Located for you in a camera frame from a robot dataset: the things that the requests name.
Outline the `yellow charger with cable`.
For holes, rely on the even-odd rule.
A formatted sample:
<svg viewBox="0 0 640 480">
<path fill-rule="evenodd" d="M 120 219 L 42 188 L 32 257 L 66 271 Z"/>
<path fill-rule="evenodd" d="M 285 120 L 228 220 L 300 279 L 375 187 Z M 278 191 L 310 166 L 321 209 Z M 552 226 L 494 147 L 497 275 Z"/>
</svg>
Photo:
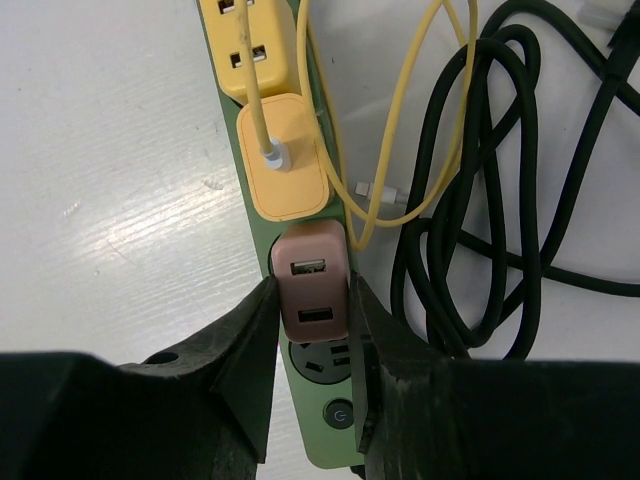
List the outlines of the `yellow charger with cable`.
<svg viewBox="0 0 640 480">
<path fill-rule="evenodd" d="M 466 49 L 463 63 L 464 79 L 462 97 L 456 120 L 456 131 L 453 136 L 447 159 L 444 162 L 432 191 L 422 196 L 418 206 L 404 216 L 393 220 L 382 220 L 378 217 L 378 212 L 382 203 L 385 181 L 390 164 L 393 142 L 399 123 L 402 103 L 408 88 L 414 64 L 423 44 L 424 37 L 426 36 L 426 33 L 440 8 L 444 8 L 446 10 L 459 45 Z M 309 12 L 310 3 L 308 1 L 302 1 L 298 9 L 295 43 L 298 73 L 302 88 L 302 112 L 306 120 L 306 125 L 311 128 L 311 131 L 306 135 L 306 137 L 313 144 L 320 144 L 320 152 L 315 155 L 315 158 L 318 160 L 321 176 L 325 180 L 329 181 L 339 198 L 342 200 L 349 240 L 353 249 L 359 252 L 368 246 L 375 227 L 400 227 L 417 218 L 438 195 L 444 192 L 445 187 L 451 183 L 454 174 L 458 171 L 462 155 L 462 132 L 465 119 L 465 107 L 467 105 L 467 97 L 476 55 L 479 7 L 476 1 L 470 1 L 468 3 L 468 34 L 463 33 L 456 10 L 451 2 L 433 1 L 426 8 L 410 48 L 406 54 L 396 83 L 385 125 L 370 204 L 367 210 L 363 210 L 359 207 L 347 190 L 346 164 L 343 158 L 343 145 L 341 138 L 336 138 L 340 166 L 339 169 L 336 169 L 329 158 L 329 154 L 324 144 L 323 134 L 317 121 L 307 69 L 307 34 L 310 32 Z M 235 15 L 241 58 L 249 61 L 249 64 L 245 67 L 244 76 L 247 87 L 248 107 L 251 116 L 253 117 L 254 132 L 256 133 L 259 144 L 258 163 L 272 171 L 285 172 L 291 168 L 293 157 L 291 156 L 289 147 L 285 143 L 270 136 L 268 133 L 263 110 L 263 102 L 258 90 L 258 79 L 255 72 L 252 47 L 250 46 L 249 14 L 248 6 L 245 1 L 240 1 L 235 5 Z"/>
</svg>

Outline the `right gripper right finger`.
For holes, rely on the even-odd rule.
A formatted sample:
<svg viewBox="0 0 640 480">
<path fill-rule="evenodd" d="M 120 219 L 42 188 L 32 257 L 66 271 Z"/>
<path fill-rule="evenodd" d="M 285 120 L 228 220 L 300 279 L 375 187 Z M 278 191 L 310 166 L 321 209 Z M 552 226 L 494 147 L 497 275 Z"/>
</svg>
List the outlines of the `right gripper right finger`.
<svg viewBox="0 0 640 480">
<path fill-rule="evenodd" d="M 635 479 L 633 363 L 462 360 L 350 282 L 355 444 L 370 479 Z"/>
</svg>

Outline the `brown plug adapter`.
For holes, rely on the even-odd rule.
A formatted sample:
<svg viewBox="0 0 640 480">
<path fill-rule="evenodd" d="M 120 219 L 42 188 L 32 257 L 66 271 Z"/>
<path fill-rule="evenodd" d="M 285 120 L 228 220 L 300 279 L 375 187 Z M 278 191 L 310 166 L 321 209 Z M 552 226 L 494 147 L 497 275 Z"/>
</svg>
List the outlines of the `brown plug adapter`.
<svg viewBox="0 0 640 480">
<path fill-rule="evenodd" d="M 294 224 L 273 244 L 271 261 L 288 339 L 345 338 L 350 264 L 343 225 L 334 219 Z"/>
</svg>

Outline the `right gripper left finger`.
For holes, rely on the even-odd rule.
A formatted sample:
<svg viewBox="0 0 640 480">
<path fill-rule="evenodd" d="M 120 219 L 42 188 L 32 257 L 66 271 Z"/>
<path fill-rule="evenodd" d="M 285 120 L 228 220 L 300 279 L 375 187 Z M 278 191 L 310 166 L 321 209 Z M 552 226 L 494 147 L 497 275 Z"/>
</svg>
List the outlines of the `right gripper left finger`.
<svg viewBox="0 0 640 480">
<path fill-rule="evenodd" d="M 5 479 L 252 479 L 266 457 L 279 295 L 233 310 L 140 364 L 78 352 L 1 357 Z"/>
</svg>

